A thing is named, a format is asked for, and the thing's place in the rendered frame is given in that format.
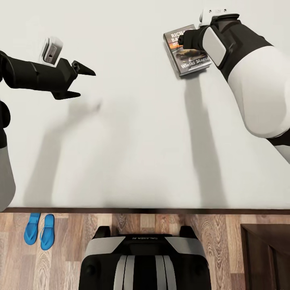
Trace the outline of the sandal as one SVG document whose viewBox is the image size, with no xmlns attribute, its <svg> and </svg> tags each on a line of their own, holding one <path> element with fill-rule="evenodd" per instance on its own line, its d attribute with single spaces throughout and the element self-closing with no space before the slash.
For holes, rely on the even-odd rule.
<svg viewBox="0 0 290 290">
<path fill-rule="evenodd" d="M 24 232 L 24 240 L 28 245 L 33 245 L 37 240 L 40 215 L 40 213 L 31 213 L 29 222 Z"/>
<path fill-rule="evenodd" d="M 54 215 L 47 214 L 45 217 L 44 231 L 41 240 L 41 249 L 46 251 L 54 244 Z"/>
</svg>

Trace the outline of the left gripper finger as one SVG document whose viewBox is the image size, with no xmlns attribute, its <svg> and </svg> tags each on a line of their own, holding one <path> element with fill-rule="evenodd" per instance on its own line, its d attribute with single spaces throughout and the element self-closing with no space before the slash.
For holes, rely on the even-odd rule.
<svg viewBox="0 0 290 290">
<path fill-rule="evenodd" d="M 72 91 L 67 91 L 65 95 L 63 96 L 62 99 L 69 99 L 69 98 L 75 98 L 81 96 L 80 93 L 72 92 Z"/>
<path fill-rule="evenodd" d="M 84 66 L 76 60 L 73 61 L 72 68 L 76 74 L 76 78 L 78 77 L 78 74 L 96 76 L 95 72 L 92 69 L 89 69 L 88 67 Z"/>
</svg>

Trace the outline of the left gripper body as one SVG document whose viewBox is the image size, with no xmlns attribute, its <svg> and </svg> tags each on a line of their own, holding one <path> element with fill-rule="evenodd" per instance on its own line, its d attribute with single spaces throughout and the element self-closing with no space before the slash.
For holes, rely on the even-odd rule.
<svg viewBox="0 0 290 290">
<path fill-rule="evenodd" d="M 36 91 L 50 91 L 55 100 L 62 100 L 70 85 L 76 78 L 76 74 L 65 58 L 60 58 L 56 67 L 46 64 L 30 62 L 37 74 Z"/>
</svg>

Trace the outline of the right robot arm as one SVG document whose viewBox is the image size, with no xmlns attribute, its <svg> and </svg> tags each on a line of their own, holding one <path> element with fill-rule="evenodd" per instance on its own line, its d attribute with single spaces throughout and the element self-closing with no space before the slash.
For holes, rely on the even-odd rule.
<svg viewBox="0 0 290 290">
<path fill-rule="evenodd" d="M 227 6 L 205 7 L 198 29 L 186 30 L 178 44 L 208 54 L 230 86 L 245 128 L 290 164 L 290 56 L 239 16 Z"/>
</svg>

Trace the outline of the hardback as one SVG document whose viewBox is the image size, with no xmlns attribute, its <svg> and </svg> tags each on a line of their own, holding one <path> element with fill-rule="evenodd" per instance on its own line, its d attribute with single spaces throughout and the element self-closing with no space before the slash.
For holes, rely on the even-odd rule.
<svg viewBox="0 0 290 290">
<path fill-rule="evenodd" d="M 164 42 L 170 53 L 172 61 L 179 77 L 209 68 L 212 64 L 210 57 L 205 51 L 195 49 L 183 49 L 183 45 L 178 44 L 178 38 L 186 30 L 197 30 L 195 25 L 188 25 L 174 31 L 163 34 Z"/>
</svg>

